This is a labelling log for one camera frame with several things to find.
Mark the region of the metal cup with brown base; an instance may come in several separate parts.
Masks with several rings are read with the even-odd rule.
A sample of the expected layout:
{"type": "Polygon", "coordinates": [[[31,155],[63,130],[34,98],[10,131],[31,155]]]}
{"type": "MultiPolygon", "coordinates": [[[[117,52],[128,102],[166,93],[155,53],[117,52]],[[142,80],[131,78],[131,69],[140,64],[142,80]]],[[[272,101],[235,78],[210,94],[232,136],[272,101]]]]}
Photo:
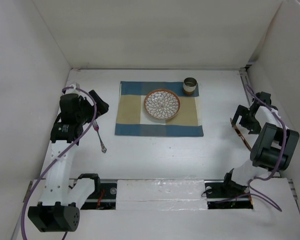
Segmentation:
{"type": "Polygon", "coordinates": [[[193,77],[187,77],[183,81],[183,92],[186,95],[192,95],[194,94],[197,87],[197,80],[193,77]]]}

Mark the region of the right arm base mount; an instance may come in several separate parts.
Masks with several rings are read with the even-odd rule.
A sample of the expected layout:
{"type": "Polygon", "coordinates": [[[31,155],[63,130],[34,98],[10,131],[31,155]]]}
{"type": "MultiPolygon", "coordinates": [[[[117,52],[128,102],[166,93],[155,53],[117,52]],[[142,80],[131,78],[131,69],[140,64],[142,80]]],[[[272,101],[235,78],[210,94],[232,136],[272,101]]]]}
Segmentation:
{"type": "Polygon", "coordinates": [[[206,197],[209,210],[253,209],[248,191],[232,187],[225,187],[222,181],[205,181],[205,190],[201,194],[206,197]]]}

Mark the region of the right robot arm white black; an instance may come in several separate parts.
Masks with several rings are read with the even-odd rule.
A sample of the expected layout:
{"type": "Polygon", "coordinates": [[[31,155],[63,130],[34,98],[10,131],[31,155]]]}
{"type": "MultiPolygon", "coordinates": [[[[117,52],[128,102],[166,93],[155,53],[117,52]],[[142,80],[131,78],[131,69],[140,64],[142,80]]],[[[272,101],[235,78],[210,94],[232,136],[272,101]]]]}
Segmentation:
{"type": "Polygon", "coordinates": [[[299,140],[299,133],[282,122],[277,107],[271,104],[271,94],[266,92],[256,93],[250,107],[239,105],[230,122],[245,145],[247,141],[237,124],[247,129],[248,134],[256,134],[257,139],[249,160],[225,174],[221,191],[227,197],[243,192],[252,179],[287,169],[299,140]]]}

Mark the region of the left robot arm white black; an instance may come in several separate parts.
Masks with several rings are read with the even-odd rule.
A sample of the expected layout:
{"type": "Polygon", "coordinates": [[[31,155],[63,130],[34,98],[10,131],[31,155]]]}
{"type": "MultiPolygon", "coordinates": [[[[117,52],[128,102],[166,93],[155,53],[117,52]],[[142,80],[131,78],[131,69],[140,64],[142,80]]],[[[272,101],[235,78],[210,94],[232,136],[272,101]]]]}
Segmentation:
{"type": "Polygon", "coordinates": [[[39,179],[45,188],[36,206],[24,206],[22,218],[28,217],[40,232],[74,232],[79,225],[80,209],[88,197],[101,193],[96,173],[82,173],[76,184],[69,186],[70,172],[81,138],[94,127],[109,105],[94,90],[86,92],[73,86],[63,89],[60,113],[53,124],[51,158],[39,179]]]}

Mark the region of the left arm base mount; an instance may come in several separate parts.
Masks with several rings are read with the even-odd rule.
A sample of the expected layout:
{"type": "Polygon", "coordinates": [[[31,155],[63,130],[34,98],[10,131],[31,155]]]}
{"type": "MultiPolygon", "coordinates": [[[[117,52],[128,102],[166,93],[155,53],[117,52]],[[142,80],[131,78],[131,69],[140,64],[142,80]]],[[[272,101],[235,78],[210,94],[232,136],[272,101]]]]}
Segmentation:
{"type": "Polygon", "coordinates": [[[115,210],[117,196],[117,182],[101,180],[101,191],[92,193],[85,201],[81,210],[115,210]]]}

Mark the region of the blue beige white cloth napkin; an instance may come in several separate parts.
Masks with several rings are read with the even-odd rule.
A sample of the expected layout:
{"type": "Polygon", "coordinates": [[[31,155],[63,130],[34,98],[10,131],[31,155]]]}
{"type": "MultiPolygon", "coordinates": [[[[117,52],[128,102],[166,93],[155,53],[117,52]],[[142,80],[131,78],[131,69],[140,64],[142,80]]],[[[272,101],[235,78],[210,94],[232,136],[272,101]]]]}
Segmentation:
{"type": "Polygon", "coordinates": [[[199,89],[192,95],[183,92],[183,82],[121,81],[115,125],[117,136],[203,137],[199,108],[199,89]],[[167,120],[155,119],[144,106],[146,96],[159,89],[174,92],[180,99],[178,114],[167,120]]]}

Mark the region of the orange floral patterned plate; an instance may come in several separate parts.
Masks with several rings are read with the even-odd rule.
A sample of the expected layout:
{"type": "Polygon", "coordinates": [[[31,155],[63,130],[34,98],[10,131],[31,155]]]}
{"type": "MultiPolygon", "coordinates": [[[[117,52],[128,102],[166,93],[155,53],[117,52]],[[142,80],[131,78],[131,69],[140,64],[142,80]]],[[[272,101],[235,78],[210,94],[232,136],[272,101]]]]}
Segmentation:
{"type": "Polygon", "coordinates": [[[157,120],[169,120],[178,114],[180,99],[176,93],[168,89],[157,89],[146,95],[144,108],[157,120]]]}

